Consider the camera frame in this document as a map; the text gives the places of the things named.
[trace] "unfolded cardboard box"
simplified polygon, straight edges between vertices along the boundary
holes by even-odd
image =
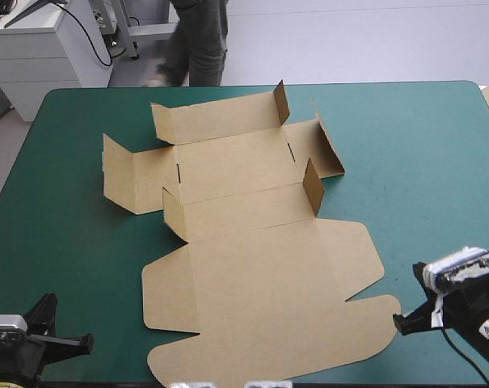
[[[346,302],[384,273],[366,228],[317,218],[321,178],[344,168],[316,118],[285,124],[283,85],[181,108],[153,104],[171,146],[132,154],[104,137],[104,194],[164,210],[188,244],[142,272],[157,379],[243,386],[363,360],[393,339],[391,296]]]

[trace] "gray pants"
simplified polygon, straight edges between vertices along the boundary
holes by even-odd
[[[179,22],[158,72],[174,86],[218,86],[226,59],[228,0],[171,0]]]

